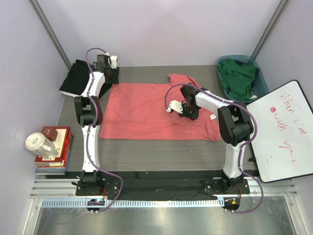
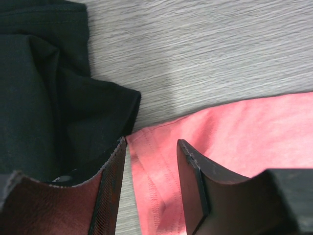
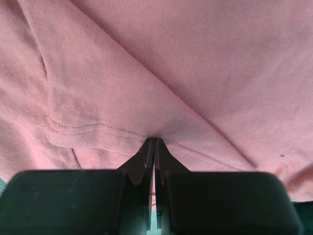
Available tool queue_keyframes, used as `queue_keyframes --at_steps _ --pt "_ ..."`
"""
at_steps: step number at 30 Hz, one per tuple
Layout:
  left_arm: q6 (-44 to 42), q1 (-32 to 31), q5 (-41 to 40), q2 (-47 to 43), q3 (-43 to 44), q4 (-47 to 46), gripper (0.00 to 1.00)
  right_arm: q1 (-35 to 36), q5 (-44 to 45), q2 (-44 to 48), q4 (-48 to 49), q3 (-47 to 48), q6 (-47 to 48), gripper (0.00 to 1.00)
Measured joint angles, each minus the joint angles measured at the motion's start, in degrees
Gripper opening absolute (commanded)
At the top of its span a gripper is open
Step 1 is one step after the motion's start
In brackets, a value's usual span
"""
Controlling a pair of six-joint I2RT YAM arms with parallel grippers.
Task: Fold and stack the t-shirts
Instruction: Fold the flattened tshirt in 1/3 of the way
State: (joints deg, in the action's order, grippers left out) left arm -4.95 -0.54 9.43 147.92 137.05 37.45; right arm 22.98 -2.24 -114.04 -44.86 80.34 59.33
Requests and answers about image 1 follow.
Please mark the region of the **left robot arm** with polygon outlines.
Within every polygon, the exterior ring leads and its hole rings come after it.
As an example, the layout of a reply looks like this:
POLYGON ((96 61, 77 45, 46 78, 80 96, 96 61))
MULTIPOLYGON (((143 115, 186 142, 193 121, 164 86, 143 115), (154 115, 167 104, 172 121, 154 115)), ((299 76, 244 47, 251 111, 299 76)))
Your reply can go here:
POLYGON ((100 195, 105 186, 101 179, 98 157, 98 135, 103 121, 99 103, 102 88, 105 91, 118 84, 119 68, 117 56, 103 54, 89 67, 89 80, 81 95, 74 98, 78 124, 81 126, 84 141, 84 162, 77 183, 77 195, 100 195))

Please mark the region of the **red t shirt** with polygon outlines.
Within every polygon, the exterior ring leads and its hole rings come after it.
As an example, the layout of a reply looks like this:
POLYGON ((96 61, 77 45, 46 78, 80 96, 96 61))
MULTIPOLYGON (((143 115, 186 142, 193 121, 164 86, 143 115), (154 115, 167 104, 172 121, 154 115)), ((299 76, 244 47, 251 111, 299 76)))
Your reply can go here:
POLYGON ((179 83, 198 83, 192 77, 170 74, 167 84, 120 83, 113 85, 99 138, 113 140, 206 140, 221 139, 216 116, 200 109, 197 120, 166 111, 165 103, 183 101, 179 83))

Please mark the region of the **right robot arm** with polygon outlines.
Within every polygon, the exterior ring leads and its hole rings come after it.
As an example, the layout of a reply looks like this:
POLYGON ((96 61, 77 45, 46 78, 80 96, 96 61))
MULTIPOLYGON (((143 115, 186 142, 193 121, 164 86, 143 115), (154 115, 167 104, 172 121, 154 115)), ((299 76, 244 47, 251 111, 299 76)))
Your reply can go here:
POLYGON ((191 84, 183 85, 180 92, 185 99, 179 111, 180 117, 195 120, 201 108, 217 116, 220 135, 226 144, 220 187, 225 193, 236 192, 244 180, 243 154, 254 132, 246 105, 223 99, 191 84))

